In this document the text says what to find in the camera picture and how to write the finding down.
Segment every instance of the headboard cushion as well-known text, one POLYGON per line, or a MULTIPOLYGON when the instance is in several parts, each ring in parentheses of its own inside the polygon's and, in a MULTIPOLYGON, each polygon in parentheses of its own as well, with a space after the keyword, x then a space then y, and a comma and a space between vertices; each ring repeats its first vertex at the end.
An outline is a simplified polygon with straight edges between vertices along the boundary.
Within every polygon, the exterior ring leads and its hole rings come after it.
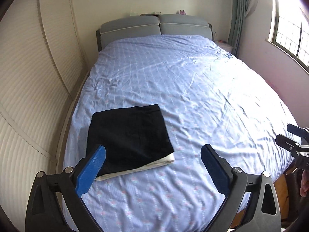
POLYGON ((162 35, 201 35, 213 39, 209 23, 202 18, 187 15, 161 15, 160 30, 162 35))
POLYGON ((109 43, 118 39, 161 35, 161 32, 156 16, 135 16, 106 22, 101 25, 99 34, 101 49, 104 49, 109 43))

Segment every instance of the green curtain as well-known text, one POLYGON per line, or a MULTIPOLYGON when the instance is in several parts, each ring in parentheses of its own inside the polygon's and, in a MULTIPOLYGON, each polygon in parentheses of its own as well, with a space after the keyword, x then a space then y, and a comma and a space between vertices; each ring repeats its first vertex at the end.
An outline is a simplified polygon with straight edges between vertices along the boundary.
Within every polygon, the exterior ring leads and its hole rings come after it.
POLYGON ((232 54, 238 56, 239 40, 250 0, 233 0, 231 31, 228 44, 233 46, 232 54))

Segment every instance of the silver screw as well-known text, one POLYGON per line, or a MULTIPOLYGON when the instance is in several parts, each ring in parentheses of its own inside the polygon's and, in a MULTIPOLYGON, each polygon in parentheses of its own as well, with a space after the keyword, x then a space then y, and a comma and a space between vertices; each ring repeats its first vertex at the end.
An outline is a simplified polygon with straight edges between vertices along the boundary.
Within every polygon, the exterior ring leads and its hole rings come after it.
POLYGON ((64 171, 65 171, 66 173, 72 173, 73 167, 67 167, 64 171))
POLYGON ((233 170, 234 170, 235 173, 241 173, 242 172, 242 170, 239 167, 234 167, 233 170))
POLYGON ((44 175, 44 172, 42 172, 42 171, 40 171, 40 172, 37 173, 37 177, 38 177, 38 178, 43 177, 43 175, 44 175))
POLYGON ((267 177, 267 178, 270 177, 270 173, 267 172, 267 171, 264 171, 264 172, 263 172, 263 175, 264 175, 265 177, 267 177))

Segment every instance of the window sill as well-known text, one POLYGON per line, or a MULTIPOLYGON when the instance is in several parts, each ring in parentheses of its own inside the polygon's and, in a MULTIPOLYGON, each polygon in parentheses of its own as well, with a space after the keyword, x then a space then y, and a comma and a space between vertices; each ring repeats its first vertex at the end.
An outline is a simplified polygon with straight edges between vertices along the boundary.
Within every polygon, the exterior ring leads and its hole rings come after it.
POLYGON ((303 71, 305 71, 307 73, 307 75, 309 75, 309 72, 299 62, 297 62, 297 60, 295 60, 289 53, 285 52, 280 47, 278 47, 277 45, 275 45, 272 42, 270 42, 268 39, 265 39, 265 41, 270 43, 272 46, 276 47, 280 51, 282 51, 284 54, 286 54, 290 59, 292 59, 295 63, 297 63, 299 65, 299 67, 301 67, 303 69, 303 71))

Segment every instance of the bedspread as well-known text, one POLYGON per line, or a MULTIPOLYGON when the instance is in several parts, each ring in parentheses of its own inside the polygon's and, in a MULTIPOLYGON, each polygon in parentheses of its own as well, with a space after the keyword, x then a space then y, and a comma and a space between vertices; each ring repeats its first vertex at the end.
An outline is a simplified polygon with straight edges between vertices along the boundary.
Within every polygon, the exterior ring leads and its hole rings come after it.
MULTIPOLYGON (((99 53, 73 113, 64 168, 85 156, 93 113, 150 104, 161 108, 175 162, 94 181, 82 199, 105 232, 201 231, 224 200, 200 159, 203 145, 232 167, 267 170, 275 180, 293 160, 275 144, 276 135, 300 142, 286 130, 296 122, 276 92, 211 40, 127 38, 99 53)), ((64 214, 74 228, 65 207, 64 214)))

